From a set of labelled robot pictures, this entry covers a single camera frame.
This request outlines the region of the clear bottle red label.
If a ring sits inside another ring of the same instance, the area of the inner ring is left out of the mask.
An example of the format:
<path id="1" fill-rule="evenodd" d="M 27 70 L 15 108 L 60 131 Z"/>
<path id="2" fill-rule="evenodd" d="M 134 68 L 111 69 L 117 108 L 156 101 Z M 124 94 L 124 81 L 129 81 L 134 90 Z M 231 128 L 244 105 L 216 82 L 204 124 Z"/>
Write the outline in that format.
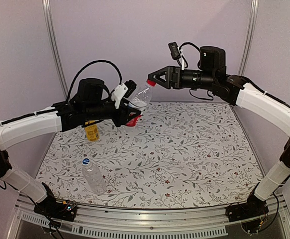
<path id="1" fill-rule="evenodd" d="M 144 111 L 147 109 L 153 95 L 153 88 L 152 86 L 145 83 L 143 86 L 141 86 L 137 92 L 134 94 L 132 99 L 129 101 L 129 105 L 132 108 L 135 108 L 139 111 L 144 113 Z M 133 127 L 136 126 L 137 123 L 127 123 L 125 126 Z"/>

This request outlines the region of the yellow juice bottle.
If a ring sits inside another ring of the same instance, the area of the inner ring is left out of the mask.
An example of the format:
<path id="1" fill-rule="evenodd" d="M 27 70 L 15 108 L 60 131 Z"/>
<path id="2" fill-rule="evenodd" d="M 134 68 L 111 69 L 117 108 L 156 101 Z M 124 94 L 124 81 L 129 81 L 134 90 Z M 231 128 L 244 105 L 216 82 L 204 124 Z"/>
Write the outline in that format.
<path id="1" fill-rule="evenodd" d="M 85 132 L 86 132 L 87 139 L 92 142 L 98 141 L 100 136 L 99 136 L 97 124 L 94 121 L 90 120 L 86 122 L 85 125 L 86 125 Z"/>

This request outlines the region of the red bottle cap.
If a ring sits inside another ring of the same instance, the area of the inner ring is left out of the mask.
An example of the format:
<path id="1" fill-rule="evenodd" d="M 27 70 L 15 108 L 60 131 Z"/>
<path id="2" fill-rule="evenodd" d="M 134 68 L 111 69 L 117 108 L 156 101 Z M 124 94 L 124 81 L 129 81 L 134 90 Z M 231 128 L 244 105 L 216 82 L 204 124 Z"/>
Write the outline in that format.
<path id="1" fill-rule="evenodd" d="M 147 80 L 146 83 L 152 87 L 154 87 L 156 85 L 156 82 L 152 81 L 152 80 Z"/>

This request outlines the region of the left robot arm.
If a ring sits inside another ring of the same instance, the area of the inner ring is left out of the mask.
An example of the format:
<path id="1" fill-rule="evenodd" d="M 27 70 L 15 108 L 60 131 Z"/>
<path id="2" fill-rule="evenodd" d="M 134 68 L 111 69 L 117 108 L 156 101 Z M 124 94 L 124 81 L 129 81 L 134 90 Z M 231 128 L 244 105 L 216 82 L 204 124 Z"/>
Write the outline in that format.
<path id="1" fill-rule="evenodd" d="M 112 120 L 116 127 L 125 125 L 141 112 L 128 105 L 136 89 L 132 80 L 119 84 L 107 98 L 104 81 L 97 78 L 80 80 L 77 93 L 68 102 L 53 104 L 38 112 L 0 121 L 0 180 L 29 196 L 49 216 L 60 211 L 54 196 L 42 183 L 9 162 L 7 150 L 21 142 L 50 133 L 65 132 L 78 126 L 87 127 L 102 120 Z"/>

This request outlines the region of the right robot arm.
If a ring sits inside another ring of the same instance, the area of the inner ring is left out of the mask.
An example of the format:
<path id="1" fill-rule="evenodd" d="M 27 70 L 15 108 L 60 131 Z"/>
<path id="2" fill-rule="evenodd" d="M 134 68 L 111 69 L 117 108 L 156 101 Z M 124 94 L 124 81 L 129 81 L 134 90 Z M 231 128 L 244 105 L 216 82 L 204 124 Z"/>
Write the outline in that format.
<path id="1" fill-rule="evenodd" d="M 148 75 L 148 79 L 166 89 L 204 89 L 232 106 L 249 110 L 267 120 L 288 136 L 279 161 L 257 184 L 243 205 L 247 217 L 255 216 L 283 182 L 290 177 L 290 105 L 261 90 L 250 79 L 226 73 L 224 49 L 202 46 L 198 70 L 167 66 Z"/>

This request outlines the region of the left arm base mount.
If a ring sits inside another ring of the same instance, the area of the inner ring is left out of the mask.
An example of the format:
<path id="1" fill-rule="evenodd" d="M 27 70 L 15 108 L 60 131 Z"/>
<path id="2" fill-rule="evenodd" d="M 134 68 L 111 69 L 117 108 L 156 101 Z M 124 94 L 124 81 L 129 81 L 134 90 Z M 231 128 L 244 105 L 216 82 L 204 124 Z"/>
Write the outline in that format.
<path id="1" fill-rule="evenodd" d="M 45 183 L 42 184 L 47 192 L 47 197 L 42 202 L 35 204 L 34 212 L 49 218 L 73 222 L 77 214 L 77 204 L 70 200 L 58 202 L 51 189 Z"/>

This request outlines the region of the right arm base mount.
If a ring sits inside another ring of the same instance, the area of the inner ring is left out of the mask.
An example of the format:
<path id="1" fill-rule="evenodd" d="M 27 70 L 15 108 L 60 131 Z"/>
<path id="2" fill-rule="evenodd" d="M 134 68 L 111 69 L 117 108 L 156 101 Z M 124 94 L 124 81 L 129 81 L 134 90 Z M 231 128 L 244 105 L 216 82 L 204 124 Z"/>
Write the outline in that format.
<path id="1" fill-rule="evenodd" d="M 268 212 L 266 201 L 261 201 L 254 195 L 249 196 L 244 203 L 232 203 L 225 209 L 225 214 L 230 222 L 261 216 Z"/>

